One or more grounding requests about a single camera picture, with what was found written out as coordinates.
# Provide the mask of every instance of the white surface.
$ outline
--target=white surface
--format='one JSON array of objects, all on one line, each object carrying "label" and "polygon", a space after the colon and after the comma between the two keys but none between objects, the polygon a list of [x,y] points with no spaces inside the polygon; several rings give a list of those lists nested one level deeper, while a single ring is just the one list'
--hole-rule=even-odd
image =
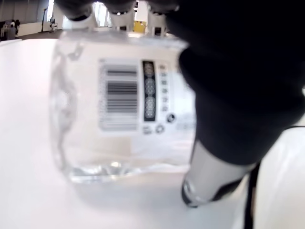
[{"label": "white surface", "polygon": [[305,228],[304,139],[304,127],[286,130],[262,162],[254,229]]},{"label": "white surface", "polygon": [[15,39],[15,40],[1,41],[0,46],[4,46],[4,45],[8,45],[8,44],[11,44],[11,43],[14,43],[14,42],[20,42],[20,41],[22,41],[22,40],[21,39]]},{"label": "white surface", "polygon": [[[50,30],[50,23],[45,21],[43,23],[43,30],[49,31]],[[18,36],[24,36],[29,34],[34,34],[41,32],[41,22],[36,23],[28,23],[28,24],[21,24],[19,27]]]},{"label": "white surface", "polygon": [[53,165],[49,143],[54,44],[25,40],[0,47],[0,228],[230,228],[242,190],[189,209],[180,197],[182,175],[145,175],[103,186],[66,183]]},{"label": "white surface", "polygon": [[[63,13],[56,4],[53,7],[53,13],[54,13],[55,22],[57,23],[57,29],[61,30],[62,23],[63,23]],[[34,34],[34,33],[40,32],[41,23],[42,22],[40,21],[40,22],[36,22],[36,23],[21,24],[19,27],[18,36],[24,36],[24,35],[29,35],[29,34]],[[43,30],[44,31],[50,30],[50,23],[48,21],[45,21],[43,23]]]}]

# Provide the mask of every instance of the person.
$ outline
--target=person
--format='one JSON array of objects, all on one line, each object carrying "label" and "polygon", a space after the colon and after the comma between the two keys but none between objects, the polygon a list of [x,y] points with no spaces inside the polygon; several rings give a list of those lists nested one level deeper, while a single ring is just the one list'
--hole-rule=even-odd
[{"label": "person", "polygon": [[16,37],[18,37],[19,27],[20,27],[20,21],[16,20],[15,21],[15,29],[16,29],[15,34],[16,34]]},{"label": "person", "polygon": [[15,20],[14,20],[14,19],[11,20],[10,27],[11,27],[11,28],[14,28],[14,27],[15,27]]},{"label": "person", "polygon": [[52,14],[52,17],[51,17],[51,19],[50,19],[50,32],[49,33],[51,33],[51,32],[53,32],[54,31],[54,29],[55,29],[55,18],[54,18],[54,14]]},{"label": "person", "polygon": [[0,29],[0,40],[4,39],[4,34],[5,32],[7,32],[8,28],[8,24],[4,23],[2,28]]}]

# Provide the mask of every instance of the water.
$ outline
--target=water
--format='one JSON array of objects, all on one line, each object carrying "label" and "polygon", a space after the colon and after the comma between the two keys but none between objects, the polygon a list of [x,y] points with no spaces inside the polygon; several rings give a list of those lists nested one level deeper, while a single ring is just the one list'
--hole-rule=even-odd
[{"label": "water", "polygon": [[184,172],[194,140],[194,94],[173,41],[64,32],[50,89],[52,151],[74,183]]}]

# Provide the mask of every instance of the floor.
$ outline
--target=floor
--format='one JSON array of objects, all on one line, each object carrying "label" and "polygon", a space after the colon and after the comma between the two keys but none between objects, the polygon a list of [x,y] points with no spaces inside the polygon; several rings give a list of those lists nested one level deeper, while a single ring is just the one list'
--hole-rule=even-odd
[{"label": "floor", "polygon": [[27,40],[27,39],[57,39],[61,35],[63,30],[57,30],[53,33],[43,32],[43,33],[35,33],[25,36],[20,36],[20,39]]}]

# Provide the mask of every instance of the yellow object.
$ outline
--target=yellow object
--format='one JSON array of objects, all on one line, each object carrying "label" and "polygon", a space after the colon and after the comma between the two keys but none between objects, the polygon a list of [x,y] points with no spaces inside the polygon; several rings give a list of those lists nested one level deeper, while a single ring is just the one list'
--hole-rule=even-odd
[{"label": "yellow object", "polygon": [[134,32],[145,33],[146,22],[145,21],[134,21]]}]

